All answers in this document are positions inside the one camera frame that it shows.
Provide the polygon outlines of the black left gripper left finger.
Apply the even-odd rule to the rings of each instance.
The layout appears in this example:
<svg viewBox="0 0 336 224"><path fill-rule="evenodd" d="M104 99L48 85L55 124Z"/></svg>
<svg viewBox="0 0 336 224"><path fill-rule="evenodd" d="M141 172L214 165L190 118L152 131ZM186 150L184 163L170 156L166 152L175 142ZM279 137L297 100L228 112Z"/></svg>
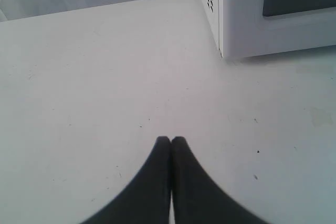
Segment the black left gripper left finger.
<svg viewBox="0 0 336 224"><path fill-rule="evenodd" d="M171 142L159 136L129 184L84 223L169 223Z"/></svg>

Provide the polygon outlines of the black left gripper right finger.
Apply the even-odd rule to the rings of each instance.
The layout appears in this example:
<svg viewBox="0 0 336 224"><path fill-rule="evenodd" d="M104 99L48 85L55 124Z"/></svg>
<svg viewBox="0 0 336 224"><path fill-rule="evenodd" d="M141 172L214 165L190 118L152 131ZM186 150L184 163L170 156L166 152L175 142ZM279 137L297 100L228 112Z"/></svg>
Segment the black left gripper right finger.
<svg viewBox="0 0 336 224"><path fill-rule="evenodd" d="M171 141L171 153L176 223L265 223L218 187L184 137Z"/></svg>

